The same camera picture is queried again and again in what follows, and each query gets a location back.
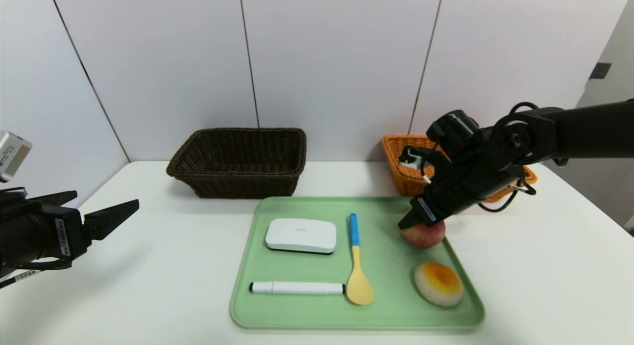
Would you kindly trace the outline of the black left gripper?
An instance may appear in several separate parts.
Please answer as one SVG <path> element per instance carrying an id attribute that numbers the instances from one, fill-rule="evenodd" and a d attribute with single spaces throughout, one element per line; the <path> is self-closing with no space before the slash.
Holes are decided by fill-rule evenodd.
<path id="1" fill-rule="evenodd" d="M 79 211 L 63 207 L 77 196 L 75 190 L 68 190 L 29 200 L 2 201 L 2 274 L 64 270 L 86 252 Z M 139 208 L 139 200 L 130 200 L 84 214 L 86 240 L 103 241 Z"/>

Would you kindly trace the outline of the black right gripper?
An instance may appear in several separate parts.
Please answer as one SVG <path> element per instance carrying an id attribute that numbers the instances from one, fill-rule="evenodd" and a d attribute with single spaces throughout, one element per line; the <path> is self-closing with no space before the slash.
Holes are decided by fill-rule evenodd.
<path id="1" fill-rule="evenodd" d="M 483 201 L 485 181 L 484 164 L 465 167 L 453 164 L 434 164 L 434 176 L 423 194 L 410 201 L 408 210 L 398 222 L 399 230 L 416 225 L 433 226 L 448 217 L 460 214 L 476 203 Z"/>

